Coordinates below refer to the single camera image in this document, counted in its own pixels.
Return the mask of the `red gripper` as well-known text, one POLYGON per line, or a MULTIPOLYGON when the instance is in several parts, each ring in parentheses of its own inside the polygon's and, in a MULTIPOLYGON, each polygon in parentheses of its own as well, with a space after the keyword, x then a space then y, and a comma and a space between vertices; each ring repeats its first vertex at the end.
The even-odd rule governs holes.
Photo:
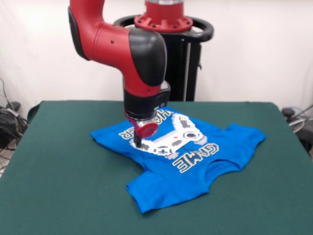
POLYGON ((156 121, 156 111, 143 115, 124 111, 124 114, 134 127, 133 141, 136 147, 141 147, 142 139, 151 137, 157 132, 158 124, 156 121))

